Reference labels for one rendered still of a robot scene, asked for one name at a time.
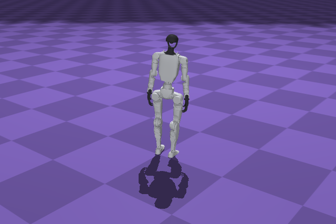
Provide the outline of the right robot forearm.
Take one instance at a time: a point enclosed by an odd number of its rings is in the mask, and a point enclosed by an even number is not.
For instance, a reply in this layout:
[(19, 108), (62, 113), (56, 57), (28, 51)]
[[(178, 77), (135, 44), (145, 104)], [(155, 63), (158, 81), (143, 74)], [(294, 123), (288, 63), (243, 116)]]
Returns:
[(190, 77), (189, 75), (186, 77), (186, 82), (183, 82), (183, 93), (184, 93), (184, 98), (185, 98), (185, 95), (188, 95), (188, 98), (190, 97), (189, 95), (189, 80), (190, 80)]

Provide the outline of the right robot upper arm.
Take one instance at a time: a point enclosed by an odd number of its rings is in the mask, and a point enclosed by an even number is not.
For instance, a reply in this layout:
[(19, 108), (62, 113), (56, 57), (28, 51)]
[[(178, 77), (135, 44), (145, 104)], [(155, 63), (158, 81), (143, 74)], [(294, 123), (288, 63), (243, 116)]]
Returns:
[(188, 76), (188, 59), (184, 56), (179, 56), (179, 62), (181, 65), (182, 76), (181, 80), (186, 81), (186, 77)]

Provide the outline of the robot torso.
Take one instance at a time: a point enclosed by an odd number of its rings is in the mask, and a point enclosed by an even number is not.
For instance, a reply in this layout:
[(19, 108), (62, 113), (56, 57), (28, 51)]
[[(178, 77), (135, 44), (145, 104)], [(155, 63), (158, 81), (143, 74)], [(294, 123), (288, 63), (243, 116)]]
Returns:
[(175, 55), (166, 55), (162, 51), (159, 55), (159, 76), (161, 81), (164, 81), (163, 86), (160, 89), (160, 98), (171, 99), (174, 92), (174, 87), (172, 87), (172, 82), (176, 79), (179, 68), (179, 56), (180, 54), (175, 53)]

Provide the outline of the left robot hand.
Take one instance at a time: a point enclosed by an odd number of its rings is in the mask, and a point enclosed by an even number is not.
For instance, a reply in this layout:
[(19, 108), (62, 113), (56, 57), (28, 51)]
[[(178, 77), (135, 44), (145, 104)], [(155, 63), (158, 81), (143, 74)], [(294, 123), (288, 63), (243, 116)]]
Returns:
[(149, 105), (150, 105), (150, 106), (153, 106), (152, 103), (150, 102), (150, 100), (151, 100), (150, 95), (152, 94), (152, 90), (149, 89), (148, 92), (147, 92), (147, 94), (148, 94)]

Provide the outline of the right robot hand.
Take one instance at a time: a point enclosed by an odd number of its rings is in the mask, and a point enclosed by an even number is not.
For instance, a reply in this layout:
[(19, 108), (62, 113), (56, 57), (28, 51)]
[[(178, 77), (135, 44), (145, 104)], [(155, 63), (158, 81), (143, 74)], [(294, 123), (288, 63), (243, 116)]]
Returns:
[(185, 95), (185, 98), (184, 98), (184, 100), (185, 100), (185, 104), (184, 104), (184, 106), (183, 106), (183, 107), (185, 107), (185, 109), (184, 109), (184, 110), (182, 110), (182, 112), (186, 112), (186, 111), (187, 111), (187, 107), (188, 107), (188, 101), (189, 101), (188, 95)]

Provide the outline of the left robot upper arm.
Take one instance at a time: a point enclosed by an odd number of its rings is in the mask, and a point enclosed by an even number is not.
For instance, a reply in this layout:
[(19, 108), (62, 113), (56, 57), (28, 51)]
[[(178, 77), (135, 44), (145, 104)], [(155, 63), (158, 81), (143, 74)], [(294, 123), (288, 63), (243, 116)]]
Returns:
[(158, 75), (158, 71), (157, 71), (157, 67), (158, 67), (158, 59), (159, 59), (159, 55), (160, 55), (160, 52), (155, 52), (153, 55), (152, 55), (152, 64), (151, 64), (151, 67), (152, 67), (152, 75), (153, 77), (157, 76)]

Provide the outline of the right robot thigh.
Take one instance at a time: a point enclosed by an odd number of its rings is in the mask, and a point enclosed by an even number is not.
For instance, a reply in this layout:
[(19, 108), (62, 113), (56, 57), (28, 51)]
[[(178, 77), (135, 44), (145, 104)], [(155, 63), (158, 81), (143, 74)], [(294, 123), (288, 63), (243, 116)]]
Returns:
[(170, 129), (174, 130), (175, 124), (179, 123), (183, 110), (183, 95), (177, 92), (173, 92), (172, 99), (174, 102), (173, 108), (173, 121), (170, 122)]

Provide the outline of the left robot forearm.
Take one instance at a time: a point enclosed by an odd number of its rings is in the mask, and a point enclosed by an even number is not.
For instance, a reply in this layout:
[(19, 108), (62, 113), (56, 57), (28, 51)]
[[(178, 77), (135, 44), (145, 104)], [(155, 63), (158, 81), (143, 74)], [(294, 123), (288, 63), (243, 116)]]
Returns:
[(149, 89), (151, 89), (152, 92), (153, 92), (155, 78), (153, 76), (151, 76), (151, 75), (152, 75), (152, 70), (150, 70), (150, 74), (149, 74), (149, 83), (148, 83), (148, 89), (147, 89), (147, 91)]

